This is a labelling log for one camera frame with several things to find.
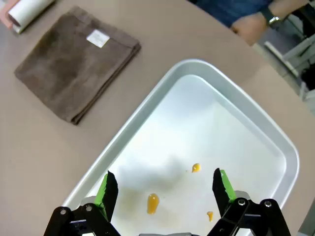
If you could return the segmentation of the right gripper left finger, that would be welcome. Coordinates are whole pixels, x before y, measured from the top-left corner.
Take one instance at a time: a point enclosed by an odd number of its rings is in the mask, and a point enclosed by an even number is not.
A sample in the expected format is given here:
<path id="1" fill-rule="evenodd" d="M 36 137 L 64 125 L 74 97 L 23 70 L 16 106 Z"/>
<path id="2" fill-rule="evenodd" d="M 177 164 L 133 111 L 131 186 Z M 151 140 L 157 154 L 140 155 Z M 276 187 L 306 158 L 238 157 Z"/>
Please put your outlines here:
<path id="1" fill-rule="evenodd" d="M 112 172 L 107 172 L 95 200 L 71 210 L 59 206 L 53 211 L 45 236 L 118 236 L 111 224 L 118 196 L 118 183 Z"/>

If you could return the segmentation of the person's left hand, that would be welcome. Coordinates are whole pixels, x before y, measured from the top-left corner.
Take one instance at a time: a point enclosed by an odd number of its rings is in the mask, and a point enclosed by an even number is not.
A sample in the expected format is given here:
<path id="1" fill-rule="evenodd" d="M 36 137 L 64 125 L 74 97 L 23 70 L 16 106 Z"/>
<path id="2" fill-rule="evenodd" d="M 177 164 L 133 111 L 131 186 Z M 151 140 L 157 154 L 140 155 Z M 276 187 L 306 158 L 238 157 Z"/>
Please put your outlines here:
<path id="1" fill-rule="evenodd" d="M 264 16 L 257 12 L 236 20 L 230 29 L 242 38 L 248 45 L 255 44 L 267 29 Z"/>

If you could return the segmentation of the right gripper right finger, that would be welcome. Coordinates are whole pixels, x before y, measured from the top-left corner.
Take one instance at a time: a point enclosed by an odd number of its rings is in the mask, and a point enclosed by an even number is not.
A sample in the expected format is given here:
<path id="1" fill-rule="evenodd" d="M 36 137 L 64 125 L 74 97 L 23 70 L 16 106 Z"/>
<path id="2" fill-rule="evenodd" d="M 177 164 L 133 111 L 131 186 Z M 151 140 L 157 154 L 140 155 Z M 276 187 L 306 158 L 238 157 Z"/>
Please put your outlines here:
<path id="1" fill-rule="evenodd" d="M 212 191 L 220 219 L 208 235 L 235 236 L 240 229 L 248 229 L 254 236 L 291 235 L 276 200 L 263 199 L 257 204 L 247 192 L 236 194 L 224 170 L 215 169 Z"/>

